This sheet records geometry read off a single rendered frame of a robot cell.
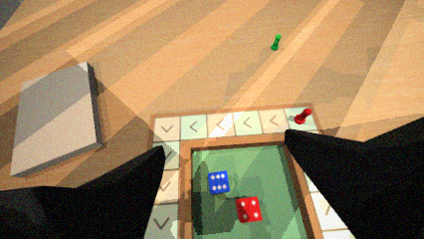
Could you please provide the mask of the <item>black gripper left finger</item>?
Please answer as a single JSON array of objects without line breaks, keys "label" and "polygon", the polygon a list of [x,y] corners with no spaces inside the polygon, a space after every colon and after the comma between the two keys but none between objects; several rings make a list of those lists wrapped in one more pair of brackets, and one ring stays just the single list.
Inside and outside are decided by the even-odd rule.
[{"label": "black gripper left finger", "polygon": [[163,175],[158,145],[77,187],[0,191],[0,239],[143,239]]}]

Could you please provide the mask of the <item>green pawn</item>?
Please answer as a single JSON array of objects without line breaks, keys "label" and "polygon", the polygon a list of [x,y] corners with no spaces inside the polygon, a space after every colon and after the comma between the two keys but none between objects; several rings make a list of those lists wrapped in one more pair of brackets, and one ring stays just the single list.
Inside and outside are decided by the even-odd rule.
[{"label": "green pawn", "polygon": [[277,35],[274,44],[272,44],[272,47],[271,47],[272,50],[277,51],[279,49],[279,42],[280,42],[281,39],[282,39],[282,36]]}]

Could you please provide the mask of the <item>red pawn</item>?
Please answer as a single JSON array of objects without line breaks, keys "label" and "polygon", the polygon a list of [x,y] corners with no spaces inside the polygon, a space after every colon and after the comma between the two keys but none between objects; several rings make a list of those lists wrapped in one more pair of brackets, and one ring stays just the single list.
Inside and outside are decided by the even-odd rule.
[{"label": "red pawn", "polygon": [[307,116],[312,113],[310,109],[304,109],[304,111],[295,117],[295,122],[297,124],[303,124],[306,121]]}]

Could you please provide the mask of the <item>blue die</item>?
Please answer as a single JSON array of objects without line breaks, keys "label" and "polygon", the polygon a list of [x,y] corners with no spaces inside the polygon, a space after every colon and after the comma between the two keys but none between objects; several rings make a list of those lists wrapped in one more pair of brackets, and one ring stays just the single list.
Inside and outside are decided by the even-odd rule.
[{"label": "blue die", "polygon": [[230,192],[227,170],[208,173],[210,194]]}]

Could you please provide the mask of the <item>red die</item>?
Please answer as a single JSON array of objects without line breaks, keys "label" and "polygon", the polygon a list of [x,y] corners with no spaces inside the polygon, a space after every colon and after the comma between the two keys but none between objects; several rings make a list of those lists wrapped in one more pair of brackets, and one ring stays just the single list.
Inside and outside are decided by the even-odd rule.
[{"label": "red die", "polygon": [[236,199],[235,201],[241,223],[263,220],[258,197]]}]

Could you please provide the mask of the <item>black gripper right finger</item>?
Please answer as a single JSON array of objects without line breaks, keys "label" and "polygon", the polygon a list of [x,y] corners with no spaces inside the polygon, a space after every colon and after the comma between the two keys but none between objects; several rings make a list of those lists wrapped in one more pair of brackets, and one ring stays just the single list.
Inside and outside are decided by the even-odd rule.
[{"label": "black gripper right finger", "polygon": [[424,138],[387,146],[291,128],[285,144],[355,239],[424,239]]}]

